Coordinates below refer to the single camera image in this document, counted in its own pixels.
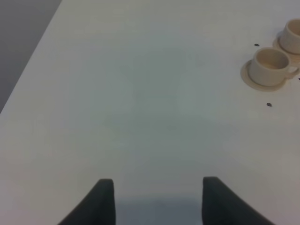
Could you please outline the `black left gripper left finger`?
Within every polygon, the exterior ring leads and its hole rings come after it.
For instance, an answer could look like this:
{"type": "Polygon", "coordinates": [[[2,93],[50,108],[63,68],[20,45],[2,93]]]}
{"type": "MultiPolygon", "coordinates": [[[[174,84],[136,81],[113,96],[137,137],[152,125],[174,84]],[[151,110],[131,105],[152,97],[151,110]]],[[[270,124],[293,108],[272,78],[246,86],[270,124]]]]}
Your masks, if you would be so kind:
{"type": "Polygon", "coordinates": [[[116,208],[112,179],[100,179],[61,225],[114,225],[116,208]]]}

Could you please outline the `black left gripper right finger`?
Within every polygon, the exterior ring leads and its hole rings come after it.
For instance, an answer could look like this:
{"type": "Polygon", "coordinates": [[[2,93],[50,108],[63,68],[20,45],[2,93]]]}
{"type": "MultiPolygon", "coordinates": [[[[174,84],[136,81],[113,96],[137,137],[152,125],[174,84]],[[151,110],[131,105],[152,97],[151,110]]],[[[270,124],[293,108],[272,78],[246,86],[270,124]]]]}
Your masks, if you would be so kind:
{"type": "Polygon", "coordinates": [[[204,225],[272,225],[273,223],[239,198],[217,177],[204,177],[202,223],[204,225]]]}

